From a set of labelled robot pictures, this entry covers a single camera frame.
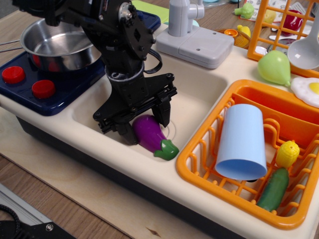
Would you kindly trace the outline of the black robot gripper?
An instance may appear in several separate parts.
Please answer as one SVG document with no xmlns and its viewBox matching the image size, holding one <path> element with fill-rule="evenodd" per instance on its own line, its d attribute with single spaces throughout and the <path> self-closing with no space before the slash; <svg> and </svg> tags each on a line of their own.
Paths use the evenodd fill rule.
<svg viewBox="0 0 319 239">
<path fill-rule="evenodd" d="M 152 110 L 156 120 L 164 127 L 170 122 L 170 101 L 177 94 L 173 85 L 174 74 L 144 75 L 144 64 L 132 74 L 106 72 L 111 94 L 93 114 L 103 133 L 117 131 L 129 145 L 138 143 L 130 124 L 135 117 Z"/>
</svg>

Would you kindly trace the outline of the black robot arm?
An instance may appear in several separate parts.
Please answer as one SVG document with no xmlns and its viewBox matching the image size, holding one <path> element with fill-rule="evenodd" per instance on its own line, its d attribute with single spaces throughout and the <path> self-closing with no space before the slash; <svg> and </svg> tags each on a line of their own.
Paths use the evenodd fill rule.
<svg viewBox="0 0 319 239">
<path fill-rule="evenodd" d="M 111 95 L 94 113 L 102 132 L 116 131 L 134 145 L 138 140 L 131 121 L 138 115 L 152 110 L 160 124 L 169 124 L 174 75 L 160 75 L 162 63 L 145 69 L 148 55 L 160 55 L 152 48 L 153 30 L 129 0 L 15 0 L 13 5 L 50 26 L 65 22 L 82 27 L 100 51 L 112 86 Z"/>
</svg>

